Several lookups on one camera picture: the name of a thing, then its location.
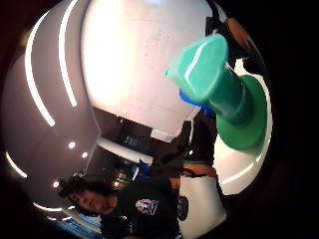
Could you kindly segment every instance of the green base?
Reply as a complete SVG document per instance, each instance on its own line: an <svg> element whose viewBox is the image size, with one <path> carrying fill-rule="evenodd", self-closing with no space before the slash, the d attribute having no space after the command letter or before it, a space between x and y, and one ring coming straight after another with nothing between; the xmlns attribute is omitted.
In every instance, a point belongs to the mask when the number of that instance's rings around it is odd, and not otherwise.
<svg viewBox="0 0 319 239"><path fill-rule="evenodd" d="M216 115L216 127L220 138L231 148L248 150L256 147L265 136L267 124L267 101L259 82L252 76L239 77L249 88L254 106L254 115L249 123L235 127Z"/></svg>

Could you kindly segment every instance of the white surface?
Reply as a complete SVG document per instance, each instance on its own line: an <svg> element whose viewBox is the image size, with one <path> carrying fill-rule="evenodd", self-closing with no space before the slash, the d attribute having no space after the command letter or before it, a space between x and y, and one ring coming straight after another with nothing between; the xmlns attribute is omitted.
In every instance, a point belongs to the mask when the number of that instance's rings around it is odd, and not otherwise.
<svg viewBox="0 0 319 239"><path fill-rule="evenodd" d="M113 142L107 138L98 137L97 144L100 147L102 147L102 148L104 148L104 149L106 149L114 154L117 154L118 156L121 156L125 159L128 159L130 161L139 163L140 160L142 160L144 163L146 163L148 165L151 165L153 163L152 156L143 154L141 152L134 151L128 147L122 146L122 145L120 145L116 142Z"/></svg>
<svg viewBox="0 0 319 239"><path fill-rule="evenodd" d="M226 211L219 198L215 178L182 176L179 196L185 196L188 201L186 219L178 219L184 239L198 238L226 219Z"/></svg>
<svg viewBox="0 0 319 239"><path fill-rule="evenodd" d="M246 188L258 174L266 156L272 131L271 101L268 89L260 75L250 74L242 66L242 60L237 60L234 72L238 76L251 75L262 86L267 100L267 128L263 147L260 153L256 150L238 151L227 146L220 136L214 145L214 165L223 194L236 194Z"/></svg>
<svg viewBox="0 0 319 239"><path fill-rule="evenodd" d="M204 37L207 16L204 0L92 0L82 32L92 105L171 141L198 108L183 102L163 73L184 46Z"/></svg>

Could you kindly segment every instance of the shirt logo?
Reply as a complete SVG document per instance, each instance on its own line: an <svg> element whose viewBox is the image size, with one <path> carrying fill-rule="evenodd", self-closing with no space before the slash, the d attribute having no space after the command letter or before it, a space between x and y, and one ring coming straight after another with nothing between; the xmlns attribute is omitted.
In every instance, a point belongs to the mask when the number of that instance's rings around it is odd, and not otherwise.
<svg viewBox="0 0 319 239"><path fill-rule="evenodd" d="M154 215L157 211L159 202L150 199L141 199L137 201L136 208L139 212L146 215Z"/></svg>

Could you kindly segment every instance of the white object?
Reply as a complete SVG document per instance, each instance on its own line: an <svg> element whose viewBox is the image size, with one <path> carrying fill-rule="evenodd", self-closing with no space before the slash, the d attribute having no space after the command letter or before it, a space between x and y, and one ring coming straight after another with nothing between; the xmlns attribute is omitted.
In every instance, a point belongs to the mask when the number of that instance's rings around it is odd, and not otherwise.
<svg viewBox="0 0 319 239"><path fill-rule="evenodd" d="M185 220L178 218L183 239L198 238L226 219L215 178L181 176L179 197L181 196L188 201L187 217Z"/></svg>

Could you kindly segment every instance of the light strip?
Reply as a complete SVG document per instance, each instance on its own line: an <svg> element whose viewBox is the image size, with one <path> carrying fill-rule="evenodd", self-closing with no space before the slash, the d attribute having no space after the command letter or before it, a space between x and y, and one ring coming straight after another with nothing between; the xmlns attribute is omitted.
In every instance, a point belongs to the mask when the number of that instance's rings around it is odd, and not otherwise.
<svg viewBox="0 0 319 239"><path fill-rule="evenodd" d="M192 72L193 68L195 67L196 63L198 62L199 56L201 54L202 49L207 45L208 41L200 44L200 46L197 48L195 55L193 56L193 59L189 66L187 67L187 70L185 71L184 77L188 80L190 73Z"/></svg>
<svg viewBox="0 0 319 239"><path fill-rule="evenodd" d="M13 167L13 169L15 169L22 177L27 177L28 174L25 173L24 171L22 171L14 162L13 160L11 159L9 153L6 151L6 157L10 163L10 165Z"/></svg>
<svg viewBox="0 0 319 239"><path fill-rule="evenodd" d="M243 170L239 171L238 173L226 178L226 179L223 179L221 181L222 184L226 184L226 183L229 183L231 181L234 181L236 180L237 178L241 177L243 174L245 174L247 171L249 171L253 166L253 163L251 162L247 167L245 167Z"/></svg>
<svg viewBox="0 0 319 239"><path fill-rule="evenodd" d="M50 207L44 207L39 205L38 203L33 202L33 205L35 205L36 207L40 208L41 210L44 211L62 211L62 208L50 208Z"/></svg>
<svg viewBox="0 0 319 239"><path fill-rule="evenodd" d="M69 79L69 74L68 74L68 69L67 69L67 61L66 61L66 51L65 51L65 42L66 42L66 31L67 31L67 25L68 25L68 20L71 15L72 9L76 5L78 0L73 0L70 5L68 6L60 27L60 32L59 32L59 61L60 61L60 70L62 74L62 79L64 83L64 87L67 91L67 95L69 97L69 101L71 103L72 107L77 106L77 101L76 98L73 94L73 90L71 87L70 79Z"/></svg>
<svg viewBox="0 0 319 239"><path fill-rule="evenodd" d="M64 217L64 218L62 218L62 221L66 221L66 220L69 220L69 219L71 219L72 217Z"/></svg>
<svg viewBox="0 0 319 239"><path fill-rule="evenodd" d="M49 216L47 216L47 218L48 218L49 220L51 220L51 221L56 221L56 220L57 220L57 218L54 218L54 217L49 217Z"/></svg>
<svg viewBox="0 0 319 239"><path fill-rule="evenodd" d="M48 14L48 12L46 12L38 20L38 22L36 23L36 25L34 26L33 30L30 33L30 37L28 39L27 48L26 48L26 55L25 55L24 64L25 64L25 70L26 70L27 83L28 83L28 87L29 87L30 93L32 95L33 101L35 102L42 117L47 121L49 126L54 126L55 121L53 120L53 118L51 117L51 115L47 111L46 107L44 106L42 99L39 95L38 89L36 87L36 84L34 82L34 76L33 76L33 71L32 71L32 61L31 61L32 45L33 45L33 41L34 41L36 32L37 32L41 22L43 21L43 19L45 18L45 16L47 14Z"/></svg>

